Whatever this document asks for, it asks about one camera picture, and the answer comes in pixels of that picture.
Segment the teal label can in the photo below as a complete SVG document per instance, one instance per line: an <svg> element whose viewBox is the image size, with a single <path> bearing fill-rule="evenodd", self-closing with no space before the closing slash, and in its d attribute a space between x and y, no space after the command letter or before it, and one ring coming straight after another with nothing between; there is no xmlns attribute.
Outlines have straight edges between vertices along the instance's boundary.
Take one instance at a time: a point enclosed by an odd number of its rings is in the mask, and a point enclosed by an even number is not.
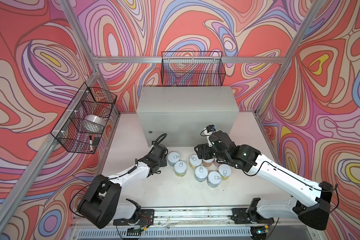
<svg viewBox="0 0 360 240"><path fill-rule="evenodd" d="M181 156L178 152L172 151L167 155L167 162L171 167L174 167L180 161L180 158Z"/></svg>

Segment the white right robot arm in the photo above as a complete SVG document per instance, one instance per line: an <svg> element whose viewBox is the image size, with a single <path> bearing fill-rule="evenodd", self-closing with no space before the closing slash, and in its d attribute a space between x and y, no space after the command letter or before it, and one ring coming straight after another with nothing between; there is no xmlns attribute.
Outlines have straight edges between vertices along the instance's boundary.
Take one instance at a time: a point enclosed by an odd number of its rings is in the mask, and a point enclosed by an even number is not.
<svg viewBox="0 0 360 240"><path fill-rule="evenodd" d="M248 177L261 177L290 194L290 198L283 201L253 199L254 206L247 209L249 216L296 219L315 230L327 228L332 195L337 192L337 185L301 177L249 145L237 146L227 133L216 131L213 125L207 126L200 135L207 139L207 143L194 148L199 158L214 159Z"/></svg>

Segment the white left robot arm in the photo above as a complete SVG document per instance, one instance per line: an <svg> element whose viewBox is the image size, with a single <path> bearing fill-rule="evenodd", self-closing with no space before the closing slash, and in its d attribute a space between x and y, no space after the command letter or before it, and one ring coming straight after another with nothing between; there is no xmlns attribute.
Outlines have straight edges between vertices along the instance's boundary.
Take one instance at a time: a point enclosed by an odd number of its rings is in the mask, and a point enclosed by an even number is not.
<svg viewBox="0 0 360 240"><path fill-rule="evenodd" d="M108 177L96 176L78 204L78 214L99 229L111 222L140 224L140 219L146 219L141 216L141 206L131 199L120 203L120 195L133 184L159 173L167 165L167 154L165 146L152 146L130 169Z"/></svg>

